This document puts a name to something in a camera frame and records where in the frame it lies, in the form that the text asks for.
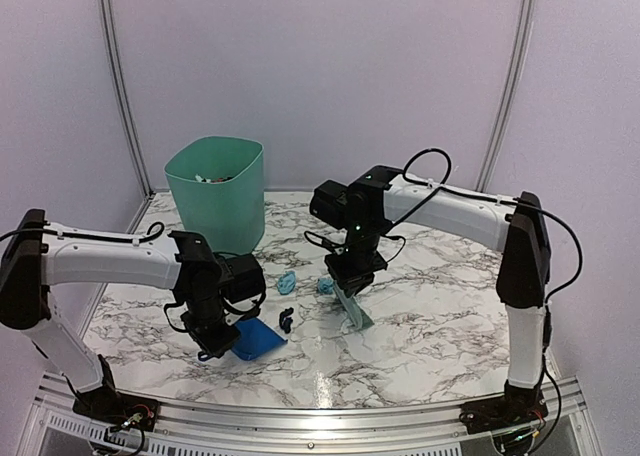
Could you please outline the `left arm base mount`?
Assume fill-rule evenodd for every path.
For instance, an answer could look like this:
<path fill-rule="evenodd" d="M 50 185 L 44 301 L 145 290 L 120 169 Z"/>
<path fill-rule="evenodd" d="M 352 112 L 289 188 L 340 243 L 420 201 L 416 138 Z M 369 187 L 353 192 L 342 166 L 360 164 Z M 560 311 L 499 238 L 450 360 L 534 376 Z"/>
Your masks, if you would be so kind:
<path fill-rule="evenodd" d="M 75 396 L 73 412 L 93 420 L 123 427 L 128 421 L 129 427 L 152 431 L 160 409 L 156 399 L 137 396 L 109 388 L 99 388 Z"/>

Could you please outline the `blue plastic dustpan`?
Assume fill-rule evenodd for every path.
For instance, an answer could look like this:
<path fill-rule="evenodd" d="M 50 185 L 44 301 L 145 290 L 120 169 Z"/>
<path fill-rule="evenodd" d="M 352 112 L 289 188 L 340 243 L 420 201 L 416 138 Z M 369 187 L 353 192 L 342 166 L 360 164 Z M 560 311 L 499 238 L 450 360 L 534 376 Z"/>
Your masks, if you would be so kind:
<path fill-rule="evenodd" d="M 258 318 L 237 321 L 227 333 L 228 337 L 214 351 L 201 350 L 197 355 L 198 361 L 220 359 L 228 351 L 240 360 L 252 361 L 287 343 L 286 339 Z"/>

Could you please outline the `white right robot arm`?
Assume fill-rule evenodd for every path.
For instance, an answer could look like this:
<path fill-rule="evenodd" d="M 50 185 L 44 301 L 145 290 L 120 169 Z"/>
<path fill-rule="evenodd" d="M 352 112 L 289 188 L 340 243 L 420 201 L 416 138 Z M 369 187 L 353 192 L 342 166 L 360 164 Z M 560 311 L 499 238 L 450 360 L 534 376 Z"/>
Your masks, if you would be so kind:
<path fill-rule="evenodd" d="M 325 259 L 348 318 L 317 376 L 322 407 L 501 395 L 515 424 L 542 374 L 550 243 L 538 198 L 445 186 L 377 166 L 316 189 Z"/>

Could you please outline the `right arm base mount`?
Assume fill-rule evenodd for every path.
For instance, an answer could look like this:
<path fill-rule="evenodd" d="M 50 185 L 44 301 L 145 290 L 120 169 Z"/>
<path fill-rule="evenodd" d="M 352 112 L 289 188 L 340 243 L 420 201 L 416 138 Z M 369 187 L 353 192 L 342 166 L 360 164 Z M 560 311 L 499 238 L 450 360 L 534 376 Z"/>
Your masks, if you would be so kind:
<path fill-rule="evenodd" d="M 472 435 L 540 422 L 548 414 L 544 399 L 526 401 L 522 398 L 508 399 L 503 395 L 463 403 L 459 420 Z"/>

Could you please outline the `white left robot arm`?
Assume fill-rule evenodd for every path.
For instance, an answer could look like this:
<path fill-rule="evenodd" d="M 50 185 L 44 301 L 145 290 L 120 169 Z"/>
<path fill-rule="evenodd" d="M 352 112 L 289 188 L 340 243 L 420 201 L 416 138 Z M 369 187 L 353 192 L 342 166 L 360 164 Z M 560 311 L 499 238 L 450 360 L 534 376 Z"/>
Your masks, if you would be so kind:
<path fill-rule="evenodd" d="M 2 235 L 1 323 L 27 336 L 65 377 L 76 401 L 106 421 L 125 414 L 105 358 L 89 349 L 51 293 L 56 286 L 143 286 L 169 291 L 169 308 L 184 307 L 180 332 L 203 359 L 223 356 L 239 332 L 220 294 L 221 261 L 205 238 L 157 228 L 144 236 L 78 230 L 28 211 Z"/>

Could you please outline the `green hand brush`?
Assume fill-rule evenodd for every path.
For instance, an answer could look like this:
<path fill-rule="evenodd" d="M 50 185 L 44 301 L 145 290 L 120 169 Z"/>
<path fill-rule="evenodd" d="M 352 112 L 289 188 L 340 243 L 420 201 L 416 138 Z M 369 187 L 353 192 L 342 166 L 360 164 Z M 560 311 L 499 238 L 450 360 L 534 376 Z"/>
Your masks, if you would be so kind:
<path fill-rule="evenodd" d="M 356 331 L 366 330 L 374 325 L 370 316 L 358 305 L 353 297 L 348 297 L 339 287 L 335 287 L 335 294 L 347 312 L 349 320 Z"/>

